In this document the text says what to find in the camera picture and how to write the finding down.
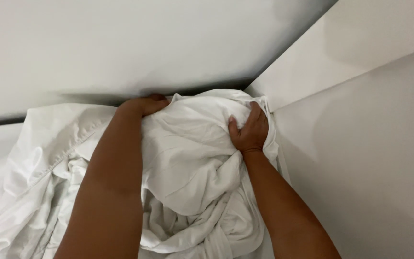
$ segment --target wrinkled fabric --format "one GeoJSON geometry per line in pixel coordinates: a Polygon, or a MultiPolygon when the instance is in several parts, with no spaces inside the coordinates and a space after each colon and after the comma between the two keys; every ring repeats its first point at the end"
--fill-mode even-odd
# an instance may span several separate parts
{"type": "MultiPolygon", "coordinates": [[[[212,90],[175,95],[142,121],[142,255],[235,258],[261,244],[265,225],[228,118],[244,125],[250,101],[212,90]]],[[[114,107],[62,104],[30,109],[8,159],[0,201],[0,258],[53,258],[95,146],[114,107]]],[[[264,153],[276,166],[272,120],[264,153]]]]}

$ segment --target hand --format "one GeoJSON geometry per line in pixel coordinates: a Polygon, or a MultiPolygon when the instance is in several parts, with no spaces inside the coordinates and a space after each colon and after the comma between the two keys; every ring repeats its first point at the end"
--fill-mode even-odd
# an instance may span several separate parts
{"type": "Polygon", "coordinates": [[[149,97],[127,100],[119,106],[119,109],[137,111],[144,117],[164,109],[167,105],[169,101],[163,95],[152,94],[149,97]]]}
{"type": "Polygon", "coordinates": [[[251,102],[252,111],[242,129],[237,129],[237,121],[229,118],[229,131],[231,141],[242,153],[263,151],[266,137],[268,136],[268,118],[256,102],[251,102]]]}

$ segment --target person's right hand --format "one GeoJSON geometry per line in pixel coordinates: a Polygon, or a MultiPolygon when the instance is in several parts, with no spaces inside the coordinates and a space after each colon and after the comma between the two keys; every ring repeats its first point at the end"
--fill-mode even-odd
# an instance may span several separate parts
{"type": "Polygon", "coordinates": [[[250,102],[252,111],[248,116],[247,122],[242,129],[237,128],[236,119],[229,118],[229,131],[231,141],[234,146],[242,153],[252,151],[263,151],[266,137],[268,136],[268,118],[256,102],[250,102]]]}

